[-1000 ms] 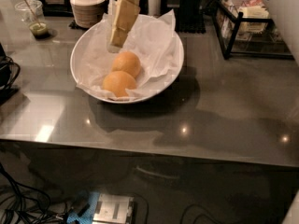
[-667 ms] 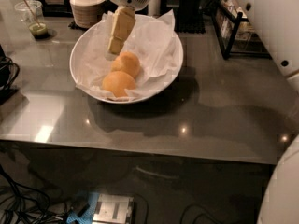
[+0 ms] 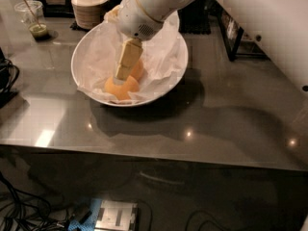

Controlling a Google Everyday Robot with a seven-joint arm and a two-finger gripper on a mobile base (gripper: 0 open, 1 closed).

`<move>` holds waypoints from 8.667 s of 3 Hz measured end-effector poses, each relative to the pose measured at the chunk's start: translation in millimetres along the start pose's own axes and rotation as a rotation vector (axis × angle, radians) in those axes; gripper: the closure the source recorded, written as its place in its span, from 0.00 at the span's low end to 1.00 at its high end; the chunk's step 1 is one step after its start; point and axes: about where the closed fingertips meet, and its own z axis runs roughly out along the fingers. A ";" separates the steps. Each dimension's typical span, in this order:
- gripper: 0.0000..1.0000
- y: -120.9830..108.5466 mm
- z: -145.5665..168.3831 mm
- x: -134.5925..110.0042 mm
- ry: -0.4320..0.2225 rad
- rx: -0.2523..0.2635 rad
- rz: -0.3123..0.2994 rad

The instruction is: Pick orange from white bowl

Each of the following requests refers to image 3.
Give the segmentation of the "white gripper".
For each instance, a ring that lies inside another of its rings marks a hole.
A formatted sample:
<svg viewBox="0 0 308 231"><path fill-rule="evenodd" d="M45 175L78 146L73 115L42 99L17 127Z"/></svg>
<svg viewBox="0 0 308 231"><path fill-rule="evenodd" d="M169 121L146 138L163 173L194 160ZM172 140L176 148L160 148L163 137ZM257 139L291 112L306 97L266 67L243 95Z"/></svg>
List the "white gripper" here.
<svg viewBox="0 0 308 231"><path fill-rule="evenodd" d="M121 46L115 77L125 81L143 52L142 41L152 39L174 12L185 8L194 0L122 0L120 6L105 13L107 23L117 23L122 34L129 39Z"/></svg>

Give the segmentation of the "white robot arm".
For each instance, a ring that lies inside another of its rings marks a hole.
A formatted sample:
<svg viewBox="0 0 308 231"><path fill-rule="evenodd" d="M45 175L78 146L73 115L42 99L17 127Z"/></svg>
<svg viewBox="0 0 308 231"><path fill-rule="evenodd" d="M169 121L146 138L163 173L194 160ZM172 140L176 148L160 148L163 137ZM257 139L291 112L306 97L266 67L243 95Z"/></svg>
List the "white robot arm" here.
<svg viewBox="0 0 308 231"><path fill-rule="evenodd" d="M166 19L195 0L122 0L118 29L152 39ZM215 0L303 93L308 89L308 0Z"/></svg>

